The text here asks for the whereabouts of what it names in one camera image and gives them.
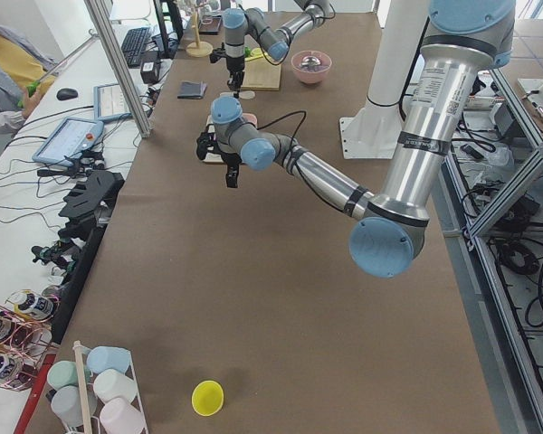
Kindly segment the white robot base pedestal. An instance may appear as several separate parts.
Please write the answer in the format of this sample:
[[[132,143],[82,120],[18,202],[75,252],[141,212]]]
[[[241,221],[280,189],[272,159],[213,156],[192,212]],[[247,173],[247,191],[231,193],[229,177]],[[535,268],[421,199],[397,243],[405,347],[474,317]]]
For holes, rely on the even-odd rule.
[[[393,1],[388,11],[366,104],[340,120],[346,159],[389,159],[403,126],[405,85],[410,82],[428,19],[428,1]]]

